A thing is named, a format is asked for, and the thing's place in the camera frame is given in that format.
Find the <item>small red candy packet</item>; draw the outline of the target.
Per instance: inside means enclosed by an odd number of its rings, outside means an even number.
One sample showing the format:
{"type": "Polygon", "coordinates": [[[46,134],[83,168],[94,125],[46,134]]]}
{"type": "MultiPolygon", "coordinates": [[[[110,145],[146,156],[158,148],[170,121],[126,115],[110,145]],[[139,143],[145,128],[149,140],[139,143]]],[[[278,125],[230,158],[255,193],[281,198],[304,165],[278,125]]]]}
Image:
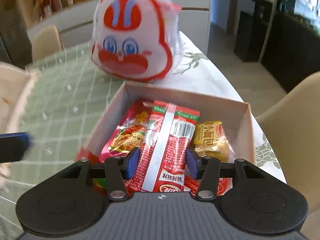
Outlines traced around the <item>small red candy packet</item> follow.
{"type": "Polygon", "coordinates": [[[213,190],[216,196],[223,196],[228,190],[232,188],[231,178],[219,178],[219,183],[217,180],[209,181],[208,179],[204,182],[202,180],[195,180],[187,175],[184,176],[184,192],[189,192],[190,195],[195,198],[196,193],[201,190],[213,190]]]}

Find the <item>green red snack packet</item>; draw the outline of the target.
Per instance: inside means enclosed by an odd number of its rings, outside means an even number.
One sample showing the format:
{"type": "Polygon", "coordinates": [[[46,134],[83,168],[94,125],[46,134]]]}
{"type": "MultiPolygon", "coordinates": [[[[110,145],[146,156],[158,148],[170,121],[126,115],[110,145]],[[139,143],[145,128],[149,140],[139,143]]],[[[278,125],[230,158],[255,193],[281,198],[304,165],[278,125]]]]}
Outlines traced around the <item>green red snack packet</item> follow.
{"type": "Polygon", "coordinates": [[[93,178],[92,188],[102,196],[107,194],[106,181],[104,178],[93,178]]]}

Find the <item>yellow bread snack packet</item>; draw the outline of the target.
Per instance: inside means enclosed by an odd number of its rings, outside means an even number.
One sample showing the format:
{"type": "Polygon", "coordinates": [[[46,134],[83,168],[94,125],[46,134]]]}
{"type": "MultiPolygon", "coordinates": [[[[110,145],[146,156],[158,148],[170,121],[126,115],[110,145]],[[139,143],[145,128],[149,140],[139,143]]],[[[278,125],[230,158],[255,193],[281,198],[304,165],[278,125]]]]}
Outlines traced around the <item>yellow bread snack packet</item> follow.
{"type": "Polygon", "coordinates": [[[197,124],[193,145],[199,157],[217,158],[222,163],[231,163],[235,159],[235,152],[225,135],[222,121],[197,124]]]}

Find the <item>dark red foil snack packet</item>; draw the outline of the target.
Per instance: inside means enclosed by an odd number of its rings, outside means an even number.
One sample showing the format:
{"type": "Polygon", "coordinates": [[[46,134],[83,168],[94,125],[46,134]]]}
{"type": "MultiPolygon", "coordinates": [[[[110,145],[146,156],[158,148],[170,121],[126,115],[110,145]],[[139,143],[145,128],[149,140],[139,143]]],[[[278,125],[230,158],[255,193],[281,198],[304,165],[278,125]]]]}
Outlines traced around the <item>dark red foil snack packet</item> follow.
{"type": "Polygon", "coordinates": [[[107,158],[124,157],[134,147],[140,148],[148,127],[153,103],[138,99],[126,111],[122,120],[104,145],[99,161],[103,163],[107,158]]]}

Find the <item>red white striped snack packet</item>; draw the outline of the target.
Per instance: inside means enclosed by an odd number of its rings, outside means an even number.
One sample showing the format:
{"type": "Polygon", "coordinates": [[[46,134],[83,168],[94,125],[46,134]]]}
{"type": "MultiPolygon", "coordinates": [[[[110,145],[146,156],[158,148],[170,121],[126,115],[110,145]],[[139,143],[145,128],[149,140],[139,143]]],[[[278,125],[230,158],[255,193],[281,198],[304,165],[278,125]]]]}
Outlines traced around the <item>red white striped snack packet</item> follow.
{"type": "Polygon", "coordinates": [[[184,191],[185,152],[199,117],[187,107],[153,102],[135,175],[125,183],[129,193],[184,191]]]}

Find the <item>pink open cardboard box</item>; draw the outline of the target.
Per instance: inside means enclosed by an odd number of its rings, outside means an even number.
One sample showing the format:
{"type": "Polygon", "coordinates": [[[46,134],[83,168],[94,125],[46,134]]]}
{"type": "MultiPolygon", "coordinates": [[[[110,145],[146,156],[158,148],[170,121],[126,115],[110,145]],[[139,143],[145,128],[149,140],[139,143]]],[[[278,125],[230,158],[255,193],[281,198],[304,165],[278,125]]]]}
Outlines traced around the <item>pink open cardboard box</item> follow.
{"type": "Polygon", "coordinates": [[[217,146],[223,162],[255,162],[249,104],[125,81],[108,103],[77,159],[102,163],[126,155],[140,142],[139,164],[129,191],[181,192],[186,149],[217,146]]]}

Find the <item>white cartoon paper bag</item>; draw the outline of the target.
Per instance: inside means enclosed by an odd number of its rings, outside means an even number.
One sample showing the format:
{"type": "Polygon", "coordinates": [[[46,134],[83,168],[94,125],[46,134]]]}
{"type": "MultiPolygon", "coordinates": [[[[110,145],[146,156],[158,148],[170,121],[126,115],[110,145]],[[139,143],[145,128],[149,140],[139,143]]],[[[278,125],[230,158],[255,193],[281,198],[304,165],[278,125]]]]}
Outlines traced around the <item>white cartoon paper bag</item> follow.
{"type": "MultiPolygon", "coordinates": [[[[28,73],[1,62],[1,134],[20,132],[19,125],[25,113],[27,99],[38,76],[37,72],[28,73]]],[[[1,164],[1,191],[5,190],[12,163],[1,164]]]]}

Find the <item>beige chair right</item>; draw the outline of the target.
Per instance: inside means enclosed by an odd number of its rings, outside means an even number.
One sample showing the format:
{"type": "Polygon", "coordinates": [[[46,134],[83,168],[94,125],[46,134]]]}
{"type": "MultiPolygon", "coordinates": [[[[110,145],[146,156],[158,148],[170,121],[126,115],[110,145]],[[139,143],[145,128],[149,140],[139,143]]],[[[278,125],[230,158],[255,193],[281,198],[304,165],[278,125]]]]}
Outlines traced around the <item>beige chair right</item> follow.
{"type": "Polygon", "coordinates": [[[319,210],[319,73],[300,82],[276,105],[257,117],[286,182],[319,210]]]}

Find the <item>beige chair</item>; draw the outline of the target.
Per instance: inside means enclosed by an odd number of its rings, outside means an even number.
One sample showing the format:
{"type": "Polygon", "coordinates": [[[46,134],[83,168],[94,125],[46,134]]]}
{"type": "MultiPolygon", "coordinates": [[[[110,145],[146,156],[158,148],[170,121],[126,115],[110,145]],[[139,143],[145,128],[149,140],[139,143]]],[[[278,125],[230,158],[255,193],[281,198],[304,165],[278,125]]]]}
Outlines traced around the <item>beige chair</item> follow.
{"type": "Polygon", "coordinates": [[[319,73],[300,82],[276,105],[257,117],[286,182],[319,210],[319,73]]]}
{"type": "Polygon", "coordinates": [[[31,42],[33,62],[62,50],[60,33],[53,24],[41,29],[31,42]]]}

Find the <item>beige chair far left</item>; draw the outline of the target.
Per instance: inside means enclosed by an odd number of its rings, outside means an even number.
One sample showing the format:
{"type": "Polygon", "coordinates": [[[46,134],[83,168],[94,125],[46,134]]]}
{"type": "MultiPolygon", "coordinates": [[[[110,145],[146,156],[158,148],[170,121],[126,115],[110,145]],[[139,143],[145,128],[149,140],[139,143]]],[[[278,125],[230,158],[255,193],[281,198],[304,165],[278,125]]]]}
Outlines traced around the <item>beige chair far left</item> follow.
{"type": "Polygon", "coordinates": [[[62,50],[60,33],[53,24],[41,29],[31,42],[33,62],[62,50]]]}

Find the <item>red white rabbit bag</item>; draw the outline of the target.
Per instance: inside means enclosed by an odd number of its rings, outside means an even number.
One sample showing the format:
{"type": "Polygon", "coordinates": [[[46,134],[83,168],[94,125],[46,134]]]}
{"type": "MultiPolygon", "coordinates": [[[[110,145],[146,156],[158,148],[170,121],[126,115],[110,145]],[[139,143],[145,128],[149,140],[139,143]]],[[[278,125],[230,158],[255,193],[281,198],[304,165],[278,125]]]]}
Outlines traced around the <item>red white rabbit bag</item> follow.
{"type": "Polygon", "coordinates": [[[165,78],[181,48],[180,11],[172,0],[99,0],[93,15],[92,62],[131,81],[165,78]]]}

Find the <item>black aquarium cabinet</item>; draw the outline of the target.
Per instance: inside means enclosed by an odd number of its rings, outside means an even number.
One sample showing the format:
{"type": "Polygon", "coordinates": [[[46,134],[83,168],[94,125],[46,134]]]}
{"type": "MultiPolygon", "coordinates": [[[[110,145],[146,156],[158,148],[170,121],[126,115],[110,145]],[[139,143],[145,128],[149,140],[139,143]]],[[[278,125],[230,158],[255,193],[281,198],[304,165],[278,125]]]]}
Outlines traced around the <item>black aquarium cabinet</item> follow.
{"type": "Polygon", "coordinates": [[[319,26],[302,0],[252,0],[254,11],[240,12],[234,53],[261,64],[287,92],[319,71],[319,26]]]}

